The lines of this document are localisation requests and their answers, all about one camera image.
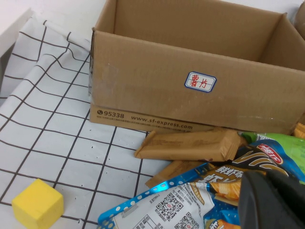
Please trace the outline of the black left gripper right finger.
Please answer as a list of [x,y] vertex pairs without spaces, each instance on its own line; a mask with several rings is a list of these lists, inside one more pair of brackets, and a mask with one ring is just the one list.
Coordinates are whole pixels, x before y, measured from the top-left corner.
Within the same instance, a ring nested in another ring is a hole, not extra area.
[[304,184],[301,184],[296,178],[291,178],[278,171],[268,172],[267,178],[290,210],[296,215],[305,214]]

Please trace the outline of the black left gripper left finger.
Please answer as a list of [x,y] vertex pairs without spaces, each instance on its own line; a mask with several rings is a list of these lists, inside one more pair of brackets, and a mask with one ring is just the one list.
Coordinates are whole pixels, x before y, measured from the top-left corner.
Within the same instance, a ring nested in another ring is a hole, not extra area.
[[260,172],[242,176],[238,216],[243,229],[303,229],[305,215],[296,215]]

